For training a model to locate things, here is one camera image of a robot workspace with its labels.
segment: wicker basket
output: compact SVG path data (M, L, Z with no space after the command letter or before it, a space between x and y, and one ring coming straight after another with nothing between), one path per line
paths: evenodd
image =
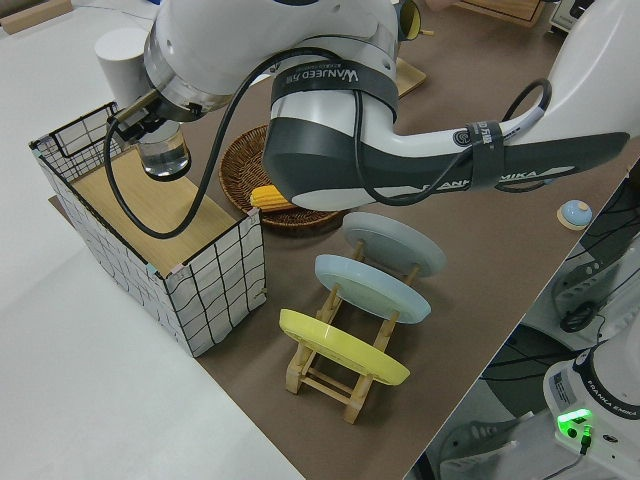
M243 212L253 208L249 198L254 188L273 183L262 167L266 135L266 125L245 132L229 145L220 161L218 173L222 190L229 201ZM289 233L319 233L338 228L346 213L318 212L297 207L263 212L262 224Z

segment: corn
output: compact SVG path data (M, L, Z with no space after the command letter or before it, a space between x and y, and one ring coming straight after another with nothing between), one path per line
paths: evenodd
M295 205L289 203L287 199L282 196L275 185L265 185L264 187L254 188L249 201L251 205L260 208L263 212L277 212L296 208Z

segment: table surface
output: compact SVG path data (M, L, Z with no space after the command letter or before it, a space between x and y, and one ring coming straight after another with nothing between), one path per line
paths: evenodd
M546 17L527 29L456 8L425 15L423 25L436 35L400 50L428 78L401 99L399 134L502 118L527 84L548 74L562 44L547 33ZM268 121L268 95L268 81L252 89L227 143ZM206 158L207 132L218 118L185 129L194 158ZM343 406L332 398L304 385L297 396L285 390L296 344L277 324L281 308L315 315L321 307L327 291L315 278L314 260L351 254L339 231L307 238L266 231L268 302L198 360L308 478L401 478L579 241L579 232L558 222L557 209L578 198L600 211L639 152L640 143L632 142L606 166L526 195L450 193L412 207L362 208L421 231L444 250L448 264L414 282L433 311L421 324L398 325L387 348L411 375L398 387L375 384L354 426L342 420ZM193 175L199 173L196 167ZM217 184L209 194L225 205ZM379 327L349 306L334 324L369 341ZM331 368L326 363L323 368ZM355 384L344 369L333 370L343 383Z
M155 9L142 0L76 5L141 16ZM265 231L267 303L196 361L115 286L48 204L52 190L27 143L108 101L93 43L113 28L150 23L77 8L0 34L0 59L11 72L2 91L13 92L0 115L2 477L401 478L579 240L557 222L558 206L580 198L600 210L638 158L638 143L605 167L528 195L444 194L409 208L363 208L422 231L449 262L415 284L432 315L399 325L391 339L388 352L411 376L399 387L375 385L352 426L332 399L285 390L295 344L277 326L280 308L320 307L326 291L313 263L319 254L349 254L339 231L303 238ZM548 73L561 44L545 34L544 18L529 30L449 9L426 15L423 25L436 36L401 49L429 75L401 101L402 134L501 117L526 84ZM267 122L268 94L269 81L250 90L227 144ZM185 129L194 176L219 116ZM217 182L209 194L232 211ZM358 335L377 329L355 309L341 317L338 325Z

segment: wooden board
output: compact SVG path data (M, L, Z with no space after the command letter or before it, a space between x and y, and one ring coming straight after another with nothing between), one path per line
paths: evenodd
M398 95L400 97L420 86L426 79L426 73L398 58L396 62L396 85L398 86Z
M531 27L538 21L545 3L540 0L464 0L456 5Z
M8 34L14 34L73 10L71 0L49 0L0 20Z
M177 226L196 194L196 186L186 178L173 182L149 178L135 149L114 159L113 170L131 210L157 231ZM158 240L140 231L126 217L113 196L103 168L78 179L73 186L163 277L235 224L227 212L205 197L193 223L184 232L176 238Z
M3 17L8 17L21 10L26 10L38 3L42 3L42 0L0 0L0 24L2 23Z

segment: black grid pattern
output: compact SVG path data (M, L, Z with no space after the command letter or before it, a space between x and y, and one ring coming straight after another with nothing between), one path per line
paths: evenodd
M115 104L101 107L31 143L69 220L102 268L191 355L221 342L265 302L260 216L248 216L162 278L73 188L102 165L106 122ZM120 152L117 145L112 154Z

